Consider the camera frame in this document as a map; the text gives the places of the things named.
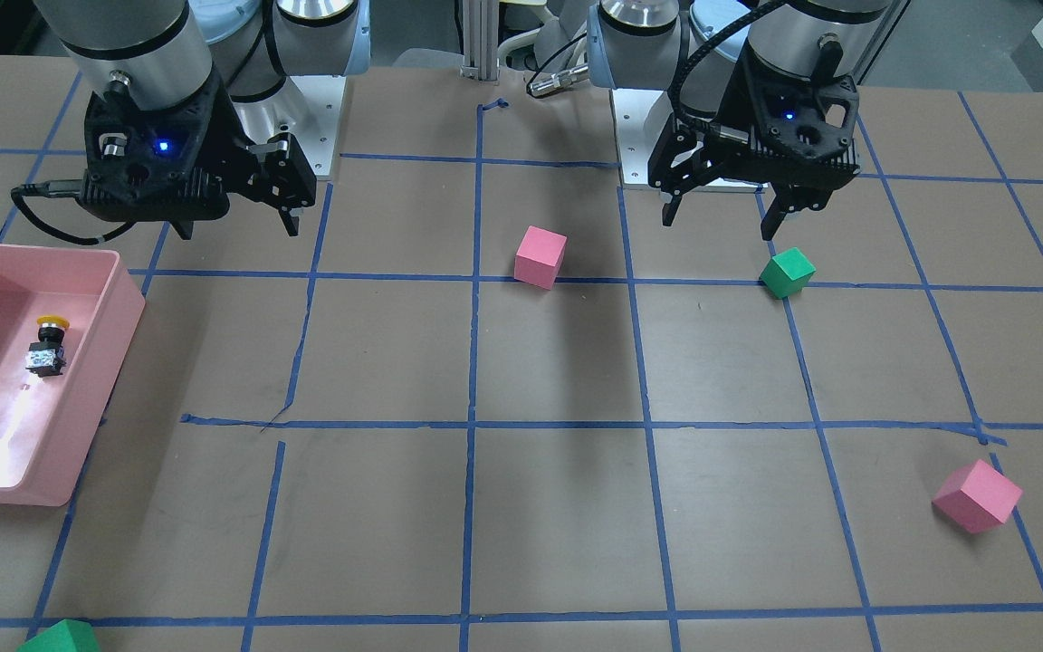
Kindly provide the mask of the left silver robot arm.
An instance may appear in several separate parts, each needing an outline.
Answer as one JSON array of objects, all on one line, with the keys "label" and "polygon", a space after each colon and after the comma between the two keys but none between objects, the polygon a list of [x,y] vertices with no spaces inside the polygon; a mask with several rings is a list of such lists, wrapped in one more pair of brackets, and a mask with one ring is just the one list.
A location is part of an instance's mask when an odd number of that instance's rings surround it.
[{"label": "left silver robot arm", "polygon": [[886,1],[599,1],[588,9],[591,82],[661,91],[646,185],[670,226],[715,180],[769,186],[770,241],[860,173],[853,77]]}]

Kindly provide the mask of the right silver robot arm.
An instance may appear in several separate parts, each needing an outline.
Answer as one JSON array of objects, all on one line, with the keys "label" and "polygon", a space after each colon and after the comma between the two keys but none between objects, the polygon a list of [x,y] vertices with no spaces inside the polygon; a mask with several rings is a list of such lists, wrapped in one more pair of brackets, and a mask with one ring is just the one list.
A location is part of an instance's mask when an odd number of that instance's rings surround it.
[{"label": "right silver robot arm", "polygon": [[38,1],[37,11],[91,98],[81,175],[13,190],[30,223],[79,246],[142,223],[187,240],[242,197],[299,233],[336,138],[328,99],[301,80],[368,70],[368,1]]}]

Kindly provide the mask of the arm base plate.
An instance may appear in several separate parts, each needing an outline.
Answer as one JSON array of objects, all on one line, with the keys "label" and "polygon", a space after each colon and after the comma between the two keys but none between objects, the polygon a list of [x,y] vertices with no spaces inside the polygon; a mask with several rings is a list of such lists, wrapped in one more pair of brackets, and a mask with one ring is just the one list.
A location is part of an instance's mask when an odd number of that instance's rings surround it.
[{"label": "arm base plate", "polygon": [[611,106],[622,186],[649,190],[648,160],[671,114],[665,91],[616,88]]},{"label": "arm base plate", "polygon": [[282,90],[282,125],[297,138],[321,182],[334,174],[347,94],[348,79],[334,75],[290,77]]}]

